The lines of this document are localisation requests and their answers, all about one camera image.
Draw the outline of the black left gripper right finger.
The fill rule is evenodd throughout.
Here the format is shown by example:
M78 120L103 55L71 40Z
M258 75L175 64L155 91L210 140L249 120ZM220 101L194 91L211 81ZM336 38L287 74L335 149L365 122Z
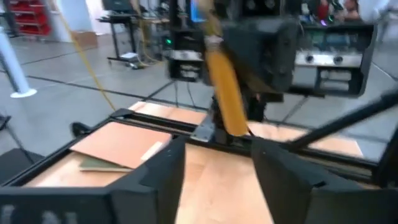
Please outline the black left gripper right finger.
M318 167L263 139L251 157L274 224L306 224L312 190L324 186Z

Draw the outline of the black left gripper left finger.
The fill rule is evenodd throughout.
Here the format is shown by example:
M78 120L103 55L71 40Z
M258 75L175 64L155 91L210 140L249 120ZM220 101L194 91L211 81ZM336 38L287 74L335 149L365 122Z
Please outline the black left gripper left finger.
M112 224L175 224L185 173L186 138L173 138L109 185Z

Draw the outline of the spoon with yellow-orange handle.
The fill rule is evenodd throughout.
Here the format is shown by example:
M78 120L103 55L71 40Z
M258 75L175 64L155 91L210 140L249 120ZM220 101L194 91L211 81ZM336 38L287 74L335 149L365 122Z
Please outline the spoon with yellow-orange handle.
M205 18L205 60L210 80L222 114L225 129L233 136L244 136L248 132L241 91L233 63L222 49L220 20L213 14L213 0L195 0L198 10Z

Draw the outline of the olive green flat board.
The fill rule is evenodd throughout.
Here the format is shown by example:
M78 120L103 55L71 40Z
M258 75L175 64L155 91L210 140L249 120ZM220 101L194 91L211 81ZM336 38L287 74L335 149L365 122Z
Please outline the olive green flat board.
M90 172L130 172L131 168L121 166L95 157L84 156L79 165L81 171Z

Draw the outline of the person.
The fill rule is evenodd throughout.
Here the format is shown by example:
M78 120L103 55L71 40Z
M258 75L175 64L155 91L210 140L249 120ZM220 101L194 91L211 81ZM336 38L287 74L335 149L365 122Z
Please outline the person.
M358 0L344 0L343 11L339 14L341 21L360 21L359 2Z
M330 3L328 0L317 0L316 16L319 20L325 20L329 15Z

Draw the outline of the laptop with blue screen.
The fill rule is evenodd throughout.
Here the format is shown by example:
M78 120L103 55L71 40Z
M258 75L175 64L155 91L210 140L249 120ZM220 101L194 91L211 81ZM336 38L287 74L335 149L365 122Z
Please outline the laptop with blue screen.
M190 18L193 22L204 22L205 17L202 15L201 11L197 5L198 0L190 0Z

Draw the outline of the dark equipment desk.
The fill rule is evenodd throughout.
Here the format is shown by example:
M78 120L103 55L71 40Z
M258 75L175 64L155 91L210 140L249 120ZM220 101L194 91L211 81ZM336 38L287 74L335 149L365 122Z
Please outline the dark equipment desk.
M298 22L300 32L293 82L285 93L353 98L362 95L373 56L376 28L359 21ZM170 78L204 82L214 87L205 60L203 27L173 28L171 38L167 64Z

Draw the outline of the black rolling cart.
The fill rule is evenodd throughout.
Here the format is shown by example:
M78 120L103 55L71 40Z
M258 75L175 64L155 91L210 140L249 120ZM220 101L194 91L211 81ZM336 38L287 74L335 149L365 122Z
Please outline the black rolling cart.
M110 65L111 62L123 62L127 66L137 70L162 62L161 60L152 58L147 53L147 47L152 42L149 30L152 26L165 25L169 22L168 19L140 17L131 14L113 14L107 18L104 17L102 19L98 19L98 21L108 23L111 27L111 35L116 56L107 58ZM132 52L129 52L127 57L119 54L118 40L114 28L115 24L124 25L128 31Z

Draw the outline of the black computer monitor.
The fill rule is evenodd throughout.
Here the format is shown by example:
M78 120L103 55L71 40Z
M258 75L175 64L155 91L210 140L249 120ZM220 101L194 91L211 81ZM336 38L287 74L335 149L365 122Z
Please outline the black computer monitor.
M129 0L102 0L104 10L133 13L134 9Z

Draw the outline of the brown cardboard box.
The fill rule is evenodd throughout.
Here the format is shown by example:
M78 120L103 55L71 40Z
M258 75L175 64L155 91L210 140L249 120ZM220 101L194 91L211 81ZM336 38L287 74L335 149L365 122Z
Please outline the brown cardboard box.
M85 31L85 30L75 30L72 31L73 39L82 48L92 48L98 46L98 39L95 32Z

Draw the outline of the white round pillar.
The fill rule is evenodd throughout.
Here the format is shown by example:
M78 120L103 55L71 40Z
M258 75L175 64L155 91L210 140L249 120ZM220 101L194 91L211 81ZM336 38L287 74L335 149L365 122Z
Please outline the white round pillar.
M29 86L9 37L2 26L0 26L0 59L14 91L10 94L11 98L26 98L37 93L36 89Z

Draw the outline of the red storage shelf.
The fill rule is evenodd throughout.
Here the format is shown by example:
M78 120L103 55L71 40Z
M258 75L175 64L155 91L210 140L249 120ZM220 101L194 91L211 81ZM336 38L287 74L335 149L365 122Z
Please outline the red storage shelf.
M48 36L52 29L43 0L6 0L18 33Z

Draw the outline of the black aluminium table frame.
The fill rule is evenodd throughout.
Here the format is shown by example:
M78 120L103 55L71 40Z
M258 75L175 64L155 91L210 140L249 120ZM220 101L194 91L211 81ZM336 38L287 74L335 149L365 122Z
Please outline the black aluminium table frame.
M378 162L369 162L358 156L351 156L348 154L349 148L342 144L338 144L337 152L327 152L326 148L321 145L322 142L329 144L336 132L393 107L398 107L398 90L390 91L382 95L380 99L372 101L364 107L317 129L304 130L301 126L291 126L281 121L260 124L249 123L249 127L254 129L259 126L262 129L277 131L276 137L267 136L266 138L280 144L286 150L305 158L313 159L315 163L325 166L344 178L380 187L398 187L398 127ZM200 124L193 124L172 118L140 113L138 110L119 109L109 116L108 121L123 121L133 126L186 135L191 137L190 142L192 144L198 146L208 146L243 156L248 156L249 154L249 151L243 147L245 144L250 144L250 140L247 137L234 137L230 143L218 140L216 138L216 129L210 116L203 118ZM29 168L2 185L26 183L35 174L66 156L70 152L70 146L71 144L68 143L51 155L32 164Z

